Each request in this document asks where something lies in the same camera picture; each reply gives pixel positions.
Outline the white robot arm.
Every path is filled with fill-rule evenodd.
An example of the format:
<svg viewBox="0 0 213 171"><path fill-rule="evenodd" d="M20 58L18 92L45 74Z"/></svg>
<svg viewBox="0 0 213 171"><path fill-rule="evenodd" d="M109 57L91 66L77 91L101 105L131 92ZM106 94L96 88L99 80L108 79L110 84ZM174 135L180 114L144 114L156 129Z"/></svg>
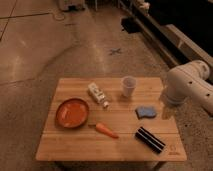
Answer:
<svg viewBox="0 0 213 171"><path fill-rule="evenodd" d="M201 60L172 68L167 73L167 84L162 92L166 103L182 105L189 97L213 116L213 85L207 82L209 76L210 67Z"/></svg>

